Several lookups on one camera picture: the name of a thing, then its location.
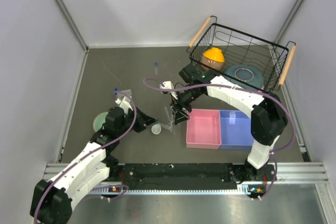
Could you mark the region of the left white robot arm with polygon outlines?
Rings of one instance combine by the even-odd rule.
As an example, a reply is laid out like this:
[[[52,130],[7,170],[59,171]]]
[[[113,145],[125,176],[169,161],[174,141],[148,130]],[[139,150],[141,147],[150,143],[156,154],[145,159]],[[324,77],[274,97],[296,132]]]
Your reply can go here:
[[[140,133],[157,120],[138,108],[112,107],[95,119],[96,130],[80,154],[34,188],[30,215],[35,223],[67,223],[79,202],[99,183],[114,180],[119,161],[111,155],[129,132]]]

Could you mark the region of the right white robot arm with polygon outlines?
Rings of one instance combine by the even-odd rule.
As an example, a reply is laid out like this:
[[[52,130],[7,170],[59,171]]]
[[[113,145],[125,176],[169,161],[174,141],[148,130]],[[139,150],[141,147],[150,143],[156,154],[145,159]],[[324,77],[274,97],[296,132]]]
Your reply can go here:
[[[230,82],[213,70],[199,71],[192,64],[180,71],[187,86],[184,91],[171,91],[171,108],[175,124],[189,119],[192,102],[201,95],[221,100],[242,111],[250,119],[250,132],[254,138],[245,161],[245,174],[252,180],[264,174],[271,150],[288,124],[279,98],[274,94],[260,95],[259,91],[246,90]]]

